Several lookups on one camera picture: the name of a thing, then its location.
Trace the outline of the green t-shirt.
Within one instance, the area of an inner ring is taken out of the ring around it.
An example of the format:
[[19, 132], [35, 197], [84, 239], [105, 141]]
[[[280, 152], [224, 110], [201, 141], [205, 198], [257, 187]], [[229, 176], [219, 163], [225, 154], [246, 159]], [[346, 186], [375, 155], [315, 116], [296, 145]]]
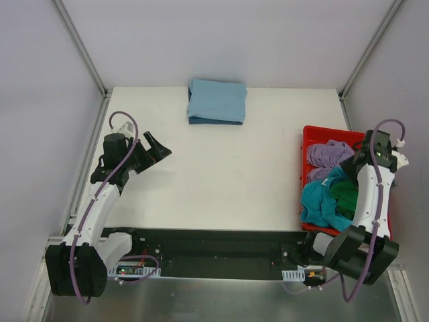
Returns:
[[330, 189], [330, 197], [336, 201], [336, 210], [342, 216], [353, 220], [355, 216], [358, 190], [349, 179], [334, 183]]

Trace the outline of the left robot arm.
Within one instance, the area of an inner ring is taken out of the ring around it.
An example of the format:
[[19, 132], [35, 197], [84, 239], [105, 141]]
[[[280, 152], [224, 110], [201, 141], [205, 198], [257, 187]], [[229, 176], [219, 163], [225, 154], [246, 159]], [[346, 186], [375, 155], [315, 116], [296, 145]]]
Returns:
[[172, 152], [150, 132], [143, 134], [146, 150], [130, 131], [111, 133], [103, 139], [103, 153], [90, 176], [90, 189], [84, 209], [58, 245], [50, 245], [45, 259], [50, 288], [56, 296], [99, 297], [105, 290], [108, 272], [124, 257], [134, 261], [141, 244], [128, 233], [101, 235], [115, 203], [119, 200], [130, 172], [139, 174]]

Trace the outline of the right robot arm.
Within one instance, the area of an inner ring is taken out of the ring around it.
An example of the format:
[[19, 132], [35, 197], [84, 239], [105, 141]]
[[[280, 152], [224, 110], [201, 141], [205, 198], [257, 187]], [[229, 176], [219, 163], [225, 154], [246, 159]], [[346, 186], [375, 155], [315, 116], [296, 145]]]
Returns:
[[358, 188], [353, 222], [335, 237], [310, 232], [302, 247], [306, 263], [319, 263], [359, 285], [372, 285], [396, 259], [400, 247], [390, 239], [387, 208], [398, 155], [388, 133], [365, 133], [361, 149], [346, 162]]

